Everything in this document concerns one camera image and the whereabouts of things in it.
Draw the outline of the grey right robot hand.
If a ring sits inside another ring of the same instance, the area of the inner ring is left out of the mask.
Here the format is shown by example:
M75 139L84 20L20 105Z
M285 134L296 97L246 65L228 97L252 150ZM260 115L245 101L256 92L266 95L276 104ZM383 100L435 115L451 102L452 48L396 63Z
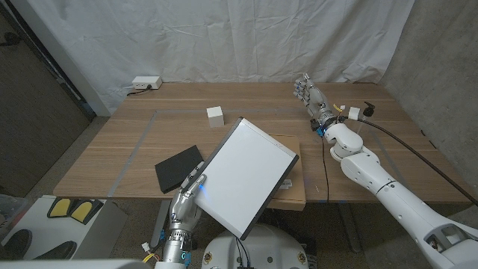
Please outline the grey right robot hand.
M302 78L295 81L293 95L307 107L307 112L319 129L325 131L335 124L337 117L332 112L328 99L315 86L307 73L304 73Z

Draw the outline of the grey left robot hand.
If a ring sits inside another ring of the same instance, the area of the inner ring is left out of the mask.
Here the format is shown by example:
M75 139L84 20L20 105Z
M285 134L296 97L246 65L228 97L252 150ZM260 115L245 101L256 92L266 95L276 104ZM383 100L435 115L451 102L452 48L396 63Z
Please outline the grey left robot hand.
M204 164L201 161L186 176L179 189L174 195L170 205L170 229L182 230L191 233L198 223L202 209L195 203L195 195L199 193L199 187L206 180L205 175L200 175L199 170Z

